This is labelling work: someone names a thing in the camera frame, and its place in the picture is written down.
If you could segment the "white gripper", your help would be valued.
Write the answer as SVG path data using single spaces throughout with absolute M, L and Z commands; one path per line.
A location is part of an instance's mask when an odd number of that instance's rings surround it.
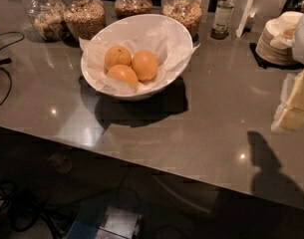
M 304 14 L 293 34 L 293 58 L 304 65 Z M 280 105 L 271 130 L 274 132 L 296 131 L 304 124 L 304 71 L 298 75 L 288 74 L 283 82 Z

